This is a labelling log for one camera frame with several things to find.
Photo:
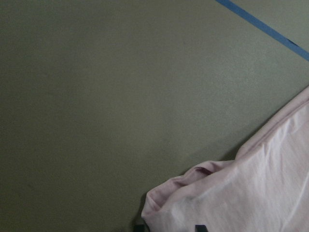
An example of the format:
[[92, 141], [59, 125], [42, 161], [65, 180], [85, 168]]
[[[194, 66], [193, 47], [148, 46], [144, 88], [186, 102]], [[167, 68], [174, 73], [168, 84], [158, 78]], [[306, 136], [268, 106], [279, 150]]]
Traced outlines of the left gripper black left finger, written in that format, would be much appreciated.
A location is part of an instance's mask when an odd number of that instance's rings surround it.
[[148, 229], [145, 224], [136, 224], [134, 225], [134, 232], [148, 232]]

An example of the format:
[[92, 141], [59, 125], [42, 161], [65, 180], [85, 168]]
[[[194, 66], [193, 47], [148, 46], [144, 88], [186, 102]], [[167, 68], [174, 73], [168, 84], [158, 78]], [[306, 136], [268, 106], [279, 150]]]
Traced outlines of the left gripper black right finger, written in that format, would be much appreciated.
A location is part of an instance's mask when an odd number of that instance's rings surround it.
[[205, 225], [195, 225], [195, 232], [208, 232]]

